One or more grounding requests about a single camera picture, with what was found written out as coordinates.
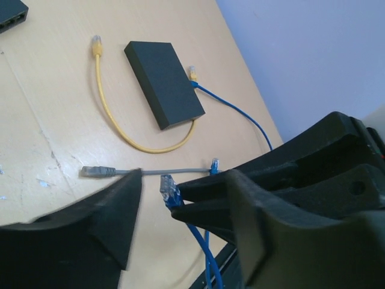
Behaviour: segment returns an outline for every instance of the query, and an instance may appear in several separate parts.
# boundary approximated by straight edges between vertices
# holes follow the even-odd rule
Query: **ethernet port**
[[[24,19],[24,17],[25,17],[24,13],[19,14],[19,15],[16,16],[16,21],[21,21],[22,19]]]

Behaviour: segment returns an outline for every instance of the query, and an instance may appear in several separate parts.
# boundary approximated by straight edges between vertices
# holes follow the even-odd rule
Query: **yellow ethernet cable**
[[[191,122],[191,127],[190,130],[188,131],[186,137],[180,141],[179,143],[170,146],[168,148],[163,148],[163,149],[150,149],[150,148],[145,148],[144,146],[141,146],[140,144],[136,143],[131,139],[118,125],[116,122],[114,116],[111,113],[111,110],[109,110],[108,104],[106,102],[106,98],[104,95],[103,87],[102,87],[102,77],[101,77],[101,72],[100,72],[100,57],[102,56],[103,53],[103,47],[102,47],[102,41],[100,39],[100,36],[96,35],[92,38],[92,54],[93,57],[95,58],[95,69],[96,69],[96,82],[97,82],[97,89],[99,91],[99,96],[100,100],[102,101],[103,108],[114,125],[115,129],[117,132],[120,134],[120,136],[131,146],[133,146],[135,149],[138,149],[141,152],[147,152],[148,154],[164,154],[166,152],[171,152],[174,151],[181,146],[183,146],[192,136],[196,122],[193,120]]]

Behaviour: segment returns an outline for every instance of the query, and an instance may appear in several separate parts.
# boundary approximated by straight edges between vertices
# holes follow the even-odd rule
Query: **white wall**
[[[217,2],[284,141],[385,104],[385,0]]]

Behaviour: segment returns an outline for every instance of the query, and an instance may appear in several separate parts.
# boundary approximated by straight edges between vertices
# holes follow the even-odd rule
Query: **ethernet cable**
[[[107,178],[111,176],[123,176],[132,170],[117,170],[114,167],[87,167],[84,166],[80,175],[88,178]],[[143,170],[144,176],[171,175],[174,173],[208,173],[210,169],[171,169],[171,170]]]
[[[161,176],[161,188],[160,193],[163,196],[163,201],[166,207],[171,210],[174,207],[183,206],[184,202],[182,196],[180,195],[180,191],[174,182],[171,175],[162,175]],[[190,224],[186,224],[188,229],[191,231],[193,236],[196,238],[198,244],[200,245],[202,251],[205,253],[207,259],[209,260],[211,269],[214,273],[215,280],[217,282],[217,288],[223,289],[223,281],[221,277],[221,272],[218,268],[218,264],[212,255],[208,245],[203,239],[202,235],[199,233],[198,229]]]
[[[253,124],[255,124],[258,129],[261,131],[261,133],[263,134],[263,136],[265,137],[265,140],[270,148],[270,150],[272,151],[273,150],[273,146],[271,145],[271,142],[270,142],[270,139],[268,138],[266,132],[263,130],[263,128],[261,127],[261,125],[259,123],[257,123],[251,116],[249,116],[247,113],[245,113],[243,110],[241,110],[240,108],[236,107],[235,105],[231,104],[230,102],[228,101],[225,101],[223,98],[220,98],[219,96],[215,95],[214,93],[210,92],[208,89],[205,89],[204,87],[200,86],[199,83],[198,83],[198,78],[197,78],[197,74],[196,74],[196,71],[195,71],[195,67],[194,66],[190,66],[189,67],[189,79],[190,79],[190,82],[191,82],[191,85],[195,88],[195,89],[199,89],[205,93],[207,93],[209,96],[212,96],[213,98],[215,98],[216,100],[220,101],[221,103],[227,105],[228,107],[231,107],[233,108],[234,110],[236,110],[237,112],[239,112],[240,114],[242,114],[244,117],[246,117],[249,121],[251,121]]]
[[[212,160],[212,163],[211,163],[211,167],[210,167],[210,175],[216,175],[217,173],[219,173],[220,171],[218,170],[219,168],[219,160],[217,158],[214,158]],[[207,247],[210,249],[210,232],[205,230],[205,242],[206,242],[206,245]],[[205,260],[205,278],[206,278],[206,283],[207,283],[207,287],[208,289],[212,289],[212,285],[211,285],[211,272],[210,272],[210,260],[209,258],[206,256],[206,260]]]
[[[194,132],[195,125],[196,125],[195,120],[193,120],[191,122],[191,127],[190,127],[186,137],[183,140],[181,140],[179,143],[177,143],[173,146],[170,146],[168,148],[163,148],[163,149],[150,149],[150,148],[146,148],[144,146],[141,146],[140,144],[136,143],[133,139],[131,139],[122,130],[122,128],[118,125],[117,121],[115,120],[114,116],[112,115],[112,112],[108,107],[108,104],[106,102],[106,98],[104,95],[104,90],[102,87],[102,76],[101,76],[101,72],[100,72],[100,58],[102,56],[102,53],[103,53],[102,41],[101,41],[100,36],[96,35],[92,38],[92,54],[93,54],[93,57],[95,58],[97,89],[99,91],[99,96],[100,96],[100,100],[102,101],[103,108],[104,108],[108,118],[110,119],[111,123],[114,125],[116,131],[120,134],[120,136],[129,145],[131,145],[135,149],[138,149],[141,152],[146,152],[148,154],[164,154],[166,152],[174,151],[174,150],[180,148],[181,146],[183,146],[191,138],[191,136]]]

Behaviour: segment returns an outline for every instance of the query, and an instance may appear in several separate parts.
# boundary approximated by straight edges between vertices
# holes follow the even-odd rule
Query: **screw hole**
[[[353,196],[360,196],[361,194],[363,194],[365,192],[365,183],[364,182],[353,182],[351,185],[350,185],[350,193],[353,195]]]

